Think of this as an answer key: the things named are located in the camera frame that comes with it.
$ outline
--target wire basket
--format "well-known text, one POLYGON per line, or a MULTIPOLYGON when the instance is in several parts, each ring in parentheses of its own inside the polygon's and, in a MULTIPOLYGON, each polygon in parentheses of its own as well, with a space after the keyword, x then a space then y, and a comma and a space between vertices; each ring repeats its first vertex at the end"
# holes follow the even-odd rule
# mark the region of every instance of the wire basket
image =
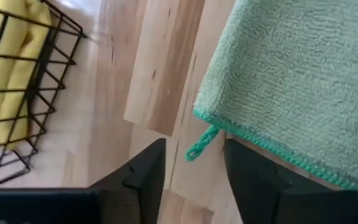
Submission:
POLYGON ((22 168, 20 168, 19 170, 5 170, 5 175, 0 177, 0 184, 20 177, 31 171, 32 167, 30 165, 30 160, 40 151, 37 145, 39 144, 40 137, 47 133, 45 124, 47 122, 48 116, 56 112, 54 103, 57 98, 57 95, 60 90, 64 90, 66 88, 65 84, 63 83, 66 74, 68 73, 69 68, 72 65, 76 64, 73 60, 73 56, 77 50, 80 40, 82 38, 86 38, 83 32, 83 28, 78 23, 76 23, 73 19, 70 19, 66 14, 57 9, 50 2, 46 0, 40 1, 44 2, 49 7, 50 15, 52 18, 52 26, 46 26, 45 24, 31 21, 27 18, 0 10, 0 15, 2 16, 2 23, 0 26, 0 43, 9 19, 19 19, 21 21, 26 21, 31 24, 36 24, 37 26, 46 27, 48 29, 48 36, 43 44, 39 58, 25 58, 13 55, 0 54, 0 58, 6 58, 7 60, 13 59, 35 62, 32 76, 26 89, 0 90, 0 93, 23 92, 23 97, 21 99, 16 116, 6 119, 0 119, 0 122, 11 121, 13 123, 9 135, 7 137, 7 141, 4 143, 0 143, 0 171, 4 167, 18 163, 22 168), (71 50, 69 50, 68 53, 66 50, 62 50, 62 48, 57 45, 57 40, 59 36, 63 34, 70 35, 74 38, 73 47, 71 50), (63 60, 52 60, 51 56, 53 54, 59 54, 63 60), (62 67, 62 69, 49 69, 51 65, 59 65, 62 67), (49 80, 52 80, 53 86, 42 86, 42 82, 44 82, 44 80, 47 78, 49 80), (47 97, 45 97, 45 93, 50 93, 51 97, 47 99, 47 97), (34 110, 34 103, 37 101, 41 101, 44 105, 46 105, 43 111, 34 110), (26 103, 27 115, 21 116, 20 111, 26 103), (28 119, 29 124, 31 124, 31 127, 29 127, 29 129, 31 129, 32 131, 31 133, 28 133, 25 138, 12 140, 12 132, 18 119, 28 119), (26 148, 27 150, 9 150, 7 146, 14 142, 21 142, 21 144, 25 144, 26 146, 24 146, 24 148, 26 148))

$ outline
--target black wire basket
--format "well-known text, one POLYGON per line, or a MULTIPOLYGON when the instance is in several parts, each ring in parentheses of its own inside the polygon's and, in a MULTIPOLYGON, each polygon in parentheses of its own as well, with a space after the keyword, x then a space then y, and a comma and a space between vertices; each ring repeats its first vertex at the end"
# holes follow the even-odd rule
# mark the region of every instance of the black wire basket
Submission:
POLYGON ((23 93, 23 97, 21 99, 16 116, 0 119, 0 122, 12 122, 12 127, 7 137, 7 141, 0 143, 0 170, 11 164, 17 163, 19 163, 20 167, 22 168, 19 170, 7 169, 7 171, 4 171, 5 176, 0 177, 0 184, 20 177, 31 171, 32 167, 30 165, 30 160, 40 151, 37 145, 39 144, 40 137, 47 133, 45 125, 48 120, 48 116, 56 112, 54 107, 55 100, 59 91, 66 88, 64 84, 66 74, 68 73, 69 68, 76 64, 73 60, 73 56, 78 48, 80 40, 82 38, 86 38, 86 35, 83 32, 83 28, 78 23, 69 18, 65 13, 60 11, 50 2, 46 0, 40 1, 44 2, 49 7, 50 15, 52 18, 51 26, 47 26, 43 23, 35 22, 27 18, 0 10, 0 15, 2 16, 2 23, 0 26, 0 43, 9 19, 19 19, 21 21, 26 21, 30 24, 36 24, 37 26, 46 27, 48 29, 48 35, 46 41, 43 44, 39 58, 26 58, 0 54, 0 58, 5 58, 8 60, 26 60, 35 62, 36 64, 26 89, 0 90, 0 94, 10 92, 23 93), (69 52, 67 52, 67 50, 62 50, 62 48, 57 44, 59 36, 63 34, 73 37, 73 47, 69 50, 69 52), (62 60, 51 59, 51 56, 56 52, 60 54, 62 60), (49 69, 51 65, 59 65, 62 69, 49 69), (46 78, 53 81, 53 86, 42 86, 42 82, 46 78), (47 97, 45 97, 45 93, 49 93, 51 97, 47 99, 47 97), (34 103, 36 101, 41 101, 46 105, 43 111, 34 110, 34 103), (23 109, 25 104, 27 104, 27 115, 21 116, 20 111, 23 109), (11 136, 18 119, 27 119, 29 123, 29 130, 31 129, 32 131, 31 133, 29 132, 25 138, 13 140, 11 136), (8 149, 8 145, 14 142, 21 142, 21 144, 25 144, 25 148, 27 148, 27 150, 23 151, 19 149, 8 149))

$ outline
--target wooden floor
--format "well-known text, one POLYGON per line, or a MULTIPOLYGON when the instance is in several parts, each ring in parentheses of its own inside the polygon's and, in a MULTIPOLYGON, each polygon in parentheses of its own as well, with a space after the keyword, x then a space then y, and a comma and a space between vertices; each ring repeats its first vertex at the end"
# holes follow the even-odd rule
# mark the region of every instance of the wooden floor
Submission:
MULTIPOLYGON (((234 0, 51 2, 90 38, 33 171, 3 187, 86 187, 167 138, 160 223, 242 223, 223 161, 226 133, 194 162, 184 160, 208 127, 192 115, 193 101, 234 0)), ((70 43, 61 37, 63 48, 70 43)))

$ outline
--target yellow cloth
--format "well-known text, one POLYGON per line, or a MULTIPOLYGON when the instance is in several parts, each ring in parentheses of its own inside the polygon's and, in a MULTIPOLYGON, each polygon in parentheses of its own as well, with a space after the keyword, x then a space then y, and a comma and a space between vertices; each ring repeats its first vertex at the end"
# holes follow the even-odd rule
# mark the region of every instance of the yellow cloth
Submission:
MULTIPOLYGON (((0 10, 26 17, 46 25, 51 24, 48 6, 39 0, 0 0, 0 10)), ((0 26, 3 16, 0 14, 0 26)), ((48 29, 15 18, 9 18, 0 43, 0 54, 38 58, 48 29)), ((35 62, 0 58, 0 90, 25 89, 35 62)), ((0 93, 0 119, 16 116, 23 92, 0 93)), ((27 114, 27 102, 20 115, 27 114)), ((0 122, 0 143, 7 142, 13 121, 0 122)), ((27 118, 16 122, 11 141, 27 136, 27 118)), ((14 149, 15 143, 8 145, 14 149)))

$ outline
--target green microfiber towel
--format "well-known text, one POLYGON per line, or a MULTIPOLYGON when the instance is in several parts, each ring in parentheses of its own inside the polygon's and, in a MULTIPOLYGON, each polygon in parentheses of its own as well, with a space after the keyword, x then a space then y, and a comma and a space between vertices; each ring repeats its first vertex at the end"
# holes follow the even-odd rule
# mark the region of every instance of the green microfiber towel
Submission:
POLYGON ((237 0, 194 114, 345 189, 358 189, 358 1, 237 0))

